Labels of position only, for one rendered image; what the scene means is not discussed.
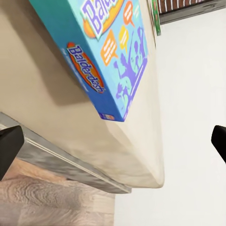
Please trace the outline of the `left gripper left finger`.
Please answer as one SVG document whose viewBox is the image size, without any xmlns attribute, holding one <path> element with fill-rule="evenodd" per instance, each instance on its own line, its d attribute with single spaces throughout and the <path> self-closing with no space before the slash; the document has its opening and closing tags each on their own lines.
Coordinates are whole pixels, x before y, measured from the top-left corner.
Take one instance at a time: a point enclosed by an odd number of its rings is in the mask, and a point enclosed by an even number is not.
<svg viewBox="0 0 226 226">
<path fill-rule="evenodd" d="M 20 125 L 0 130 L 0 182 L 24 144 Z"/>
</svg>

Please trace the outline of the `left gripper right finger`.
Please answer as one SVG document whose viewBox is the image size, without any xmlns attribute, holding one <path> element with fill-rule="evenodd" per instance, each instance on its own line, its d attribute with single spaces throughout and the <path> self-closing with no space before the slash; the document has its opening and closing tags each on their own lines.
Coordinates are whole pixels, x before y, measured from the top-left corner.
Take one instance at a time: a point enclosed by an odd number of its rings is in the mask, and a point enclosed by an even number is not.
<svg viewBox="0 0 226 226">
<path fill-rule="evenodd" d="M 212 132 L 211 142 L 226 163 L 226 127 L 216 125 Z"/>
</svg>

